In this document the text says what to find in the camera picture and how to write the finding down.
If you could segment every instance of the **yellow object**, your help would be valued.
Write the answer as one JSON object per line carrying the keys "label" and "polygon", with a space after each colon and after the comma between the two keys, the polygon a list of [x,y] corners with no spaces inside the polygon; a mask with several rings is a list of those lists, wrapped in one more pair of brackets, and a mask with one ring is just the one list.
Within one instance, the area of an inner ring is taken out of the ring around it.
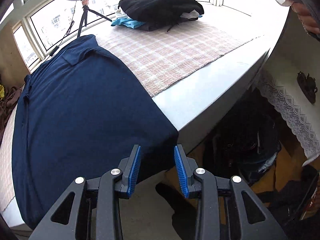
{"label": "yellow object", "polygon": [[0,85],[0,99],[4,99],[5,92],[4,92],[4,86]]}

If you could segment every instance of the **finger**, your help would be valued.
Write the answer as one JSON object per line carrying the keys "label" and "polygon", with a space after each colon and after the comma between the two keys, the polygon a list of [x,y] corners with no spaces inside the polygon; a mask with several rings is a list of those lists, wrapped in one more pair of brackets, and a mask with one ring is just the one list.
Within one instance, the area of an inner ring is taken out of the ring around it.
{"label": "finger", "polygon": [[303,26],[309,32],[312,32],[314,34],[320,34],[320,29],[319,28],[311,27],[311,26],[308,26],[308,25],[303,25]]}
{"label": "finger", "polygon": [[293,3],[292,4],[292,10],[294,12],[296,12],[297,14],[300,14],[300,15],[304,15],[304,16],[307,16],[307,15],[310,15],[310,12],[309,10],[307,9],[307,7],[302,4],[302,3]]}
{"label": "finger", "polygon": [[298,18],[305,25],[309,25],[310,27],[317,27],[317,28],[319,27],[318,23],[310,15],[309,16],[298,15]]}

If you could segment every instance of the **black jacket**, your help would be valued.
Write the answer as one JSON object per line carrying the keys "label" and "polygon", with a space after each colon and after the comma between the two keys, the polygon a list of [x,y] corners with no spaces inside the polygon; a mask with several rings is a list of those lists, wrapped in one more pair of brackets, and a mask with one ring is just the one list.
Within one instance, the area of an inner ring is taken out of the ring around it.
{"label": "black jacket", "polygon": [[204,14],[196,0],[121,0],[119,7],[133,20],[162,26],[178,23],[184,12]]}

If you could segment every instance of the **navy blue shirt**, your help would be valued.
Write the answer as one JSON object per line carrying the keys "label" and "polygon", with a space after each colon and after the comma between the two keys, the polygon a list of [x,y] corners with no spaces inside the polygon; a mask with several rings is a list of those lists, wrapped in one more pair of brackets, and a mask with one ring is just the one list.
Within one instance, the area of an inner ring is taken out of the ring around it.
{"label": "navy blue shirt", "polygon": [[138,181],[174,165],[178,132],[127,66],[94,35],[64,47],[25,78],[12,143],[22,219],[32,229],[77,177],[116,168],[141,145]]}

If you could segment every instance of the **blue gripper pad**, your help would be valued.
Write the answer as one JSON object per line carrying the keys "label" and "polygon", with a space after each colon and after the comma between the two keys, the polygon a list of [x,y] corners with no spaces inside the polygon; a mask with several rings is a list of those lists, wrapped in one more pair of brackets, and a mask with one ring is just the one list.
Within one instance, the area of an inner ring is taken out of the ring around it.
{"label": "blue gripper pad", "polygon": [[176,163],[177,167],[177,172],[178,172],[178,177],[179,177],[179,182],[180,182],[180,187],[181,187],[181,192],[185,196],[185,198],[189,197],[189,189],[188,189],[188,177],[186,174],[186,170],[183,166],[182,159],[180,156],[180,152],[178,147],[176,146],[174,148],[174,161]]}
{"label": "blue gripper pad", "polygon": [[136,187],[140,164],[141,164],[141,146],[139,146],[137,149],[136,155],[133,160],[132,168],[128,177],[127,195],[129,197],[131,197]]}

